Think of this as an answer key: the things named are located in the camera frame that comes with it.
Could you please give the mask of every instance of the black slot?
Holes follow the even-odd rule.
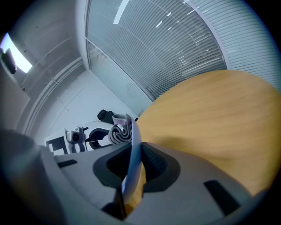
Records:
[[[121,188],[122,180],[128,172],[131,148],[131,143],[128,143],[96,160],[93,171],[103,185]]]
[[[77,163],[76,160],[67,160],[67,161],[63,161],[63,162],[58,163],[58,167],[60,167],[60,168],[67,167],[67,166],[70,166],[70,165],[73,165],[73,164],[76,164],[76,163]]]
[[[204,182],[204,185],[225,216],[229,215],[240,207],[239,203],[218,181],[207,181]]]
[[[106,135],[108,135],[108,133],[109,133],[108,130],[105,130],[105,129],[102,129],[102,128],[96,128],[96,129],[91,131],[91,133],[89,134],[89,138],[87,138],[85,140],[85,142],[89,142],[91,148],[94,149],[94,150],[101,149],[104,146],[101,146],[98,143],[98,140],[102,140]]]
[[[126,217],[125,206],[123,204],[122,194],[116,192],[115,200],[112,203],[108,203],[101,210],[110,214],[111,216],[123,220]]]
[[[142,143],[141,161],[146,174],[143,193],[165,191],[180,175],[180,164],[175,158],[146,142]]]

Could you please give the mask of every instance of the gray panel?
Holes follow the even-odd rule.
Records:
[[[224,217],[204,182],[217,180],[241,205],[251,199],[237,181],[207,160],[149,143],[179,163],[178,179],[163,192],[144,193],[126,221],[143,224],[206,224]]]
[[[81,195],[101,209],[106,204],[114,201],[116,189],[106,187],[100,182],[94,174],[93,165],[100,157],[126,144],[112,145],[95,151],[55,156],[54,158],[57,163],[67,160],[77,161],[76,164],[61,168],[61,171]]]
[[[102,212],[75,189],[57,166],[48,148],[40,148],[46,174],[52,191],[58,197],[65,224],[124,224]]]

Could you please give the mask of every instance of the window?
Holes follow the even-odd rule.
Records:
[[[209,27],[182,0],[92,0],[88,12],[87,41],[152,101],[185,79],[227,68]],[[94,56],[88,51],[93,72]],[[108,76],[110,89],[116,85],[114,71],[94,73]]]
[[[6,50],[8,48],[10,48],[17,67],[20,68],[23,72],[27,73],[31,69],[32,65],[26,60],[26,58],[17,49],[17,47],[12,42],[8,33],[4,36],[4,38],[0,44],[0,48],[3,49],[3,52],[6,52]]]

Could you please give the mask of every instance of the paper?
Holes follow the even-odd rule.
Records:
[[[141,173],[141,133],[132,119],[132,151],[128,174],[122,182],[123,201],[126,204],[133,195]]]

